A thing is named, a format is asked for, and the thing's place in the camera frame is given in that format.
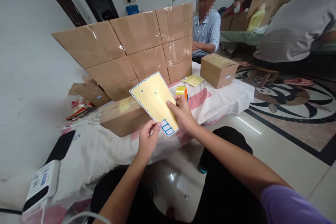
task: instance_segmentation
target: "slipper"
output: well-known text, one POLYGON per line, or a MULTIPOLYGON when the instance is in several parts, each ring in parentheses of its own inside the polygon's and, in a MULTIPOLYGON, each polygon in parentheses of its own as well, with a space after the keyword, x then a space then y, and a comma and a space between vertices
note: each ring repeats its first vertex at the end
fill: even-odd
POLYGON ((284 80, 283 83, 287 85, 296 85, 296 86, 313 86, 314 85, 314 82, 312 80, 307 80, 303 78, 284 80))
POLYGON ((251 64, 248 63, 247 61, 237 62, 237 63, 242 67, 250 67, 251 66, 251 64))

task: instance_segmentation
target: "tape roll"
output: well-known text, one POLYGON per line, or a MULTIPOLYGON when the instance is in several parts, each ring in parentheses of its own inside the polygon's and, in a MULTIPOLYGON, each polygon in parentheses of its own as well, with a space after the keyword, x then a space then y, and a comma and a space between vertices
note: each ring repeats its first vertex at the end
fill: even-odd
POLYGON ((176 95, 183 95, 188 100, 188 91, 185 86, 178 86, 176 89, 176 95))

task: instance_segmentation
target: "wooden stool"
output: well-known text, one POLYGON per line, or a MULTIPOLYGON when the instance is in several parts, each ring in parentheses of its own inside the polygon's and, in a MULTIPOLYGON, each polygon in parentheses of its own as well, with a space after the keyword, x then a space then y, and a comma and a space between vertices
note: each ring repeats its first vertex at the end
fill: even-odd
POLYGON ((274 80, 278 77, 278 74, 279 74, 278 71, 273 71, 273 70, 261 68, 258 66, 254 66, 254 67, 255 67, 255 70, 251 76, 251 80, 253 80, 253 78, 260 78, 261 82, 259 84, 259 88, 264 87, 266 82, 270 82, 270 84, 272 84, 274 80))

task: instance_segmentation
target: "person's right hand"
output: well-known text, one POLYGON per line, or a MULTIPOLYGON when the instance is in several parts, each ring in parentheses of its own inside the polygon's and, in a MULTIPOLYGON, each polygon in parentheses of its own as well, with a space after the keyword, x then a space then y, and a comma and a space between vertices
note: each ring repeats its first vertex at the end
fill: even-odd
POLYGON ((166 101, 167 106, 176 115, 179 124, 182 125, 188 133, 191 133, 199 124, 194 119, 186 98, 182 95, 174 96, 174 98, 177 106, 170 101, 166 101))

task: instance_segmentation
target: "black pants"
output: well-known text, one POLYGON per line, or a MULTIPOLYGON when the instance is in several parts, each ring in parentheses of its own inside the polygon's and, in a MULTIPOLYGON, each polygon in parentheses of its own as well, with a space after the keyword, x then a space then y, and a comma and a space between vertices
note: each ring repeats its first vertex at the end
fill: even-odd
POLYGON ((203 57, 193 57, 193 61, 194 62, 196 62, 196 63, 198 63, 198 64, 200 64, 201 63, 201 59, 202 59, 203 57))
POLYGON ((253 64, 261 68, 266 68, 269 70, 274 70, 286 74, 289 73, 296 74, 300 73, 302 70, 305 70, 309 66, 311 60, 312 60, 311 54, 300 61, 279 62, 279 63, 271 63, 253 57, 253 64))
MULTIPOLYGON (((253 154, 244 136, 234 128, 222 127, 213 133, 253 154)), ((267 223, 265 211, 257 198, 205 148, 202 165, 208 173, 193 223, 267 223)), ((92 212, 99 213, 124 173, 125 170, 112 170, 96 185, 91 201, 92 212)), ((127 223, 183 222, 166 218, 140 183, 127 223)))

